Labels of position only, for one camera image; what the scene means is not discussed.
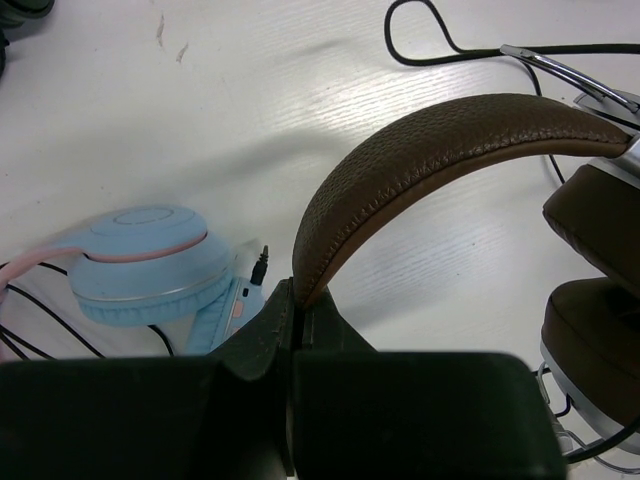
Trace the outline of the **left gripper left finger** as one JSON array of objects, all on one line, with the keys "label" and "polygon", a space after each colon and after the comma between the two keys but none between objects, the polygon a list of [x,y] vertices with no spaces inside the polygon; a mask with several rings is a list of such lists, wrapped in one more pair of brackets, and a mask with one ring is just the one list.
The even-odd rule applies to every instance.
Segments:
[{"label": "left gripper left finger", "polygon": [[5,479],[284,479],[291,284],[202,356],[1,368]]}]

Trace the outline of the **brown silver headphones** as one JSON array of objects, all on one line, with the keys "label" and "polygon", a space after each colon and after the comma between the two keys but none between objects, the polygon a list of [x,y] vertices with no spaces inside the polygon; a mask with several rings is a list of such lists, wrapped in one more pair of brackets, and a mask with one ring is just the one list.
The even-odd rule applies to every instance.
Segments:
[{"label": "brown silver headphones", "polygon": [[599,271],[557,287],[541,351],[561,390],[600,436],[565,433],[569,460],[639,450],[639,98],[557,62],[541,49],[501,53],[579,90],[573,106],[540,96],[488,94],[433,105],[384,127],[321,184],[299,226],[293,291],[308,308],[377,231],[443,186],[530,156],[585,164],[546,201],[552,230]]}]

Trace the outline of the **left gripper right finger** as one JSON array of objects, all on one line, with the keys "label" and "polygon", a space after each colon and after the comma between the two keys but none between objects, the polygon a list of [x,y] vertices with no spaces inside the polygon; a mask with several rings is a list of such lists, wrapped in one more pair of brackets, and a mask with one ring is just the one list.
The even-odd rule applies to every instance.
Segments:
[{"label": "left gripper right finger", "polygon": [[293,355],[301,479],[563,479],[528,366],[500,352],[379,352],[322,294]]}]

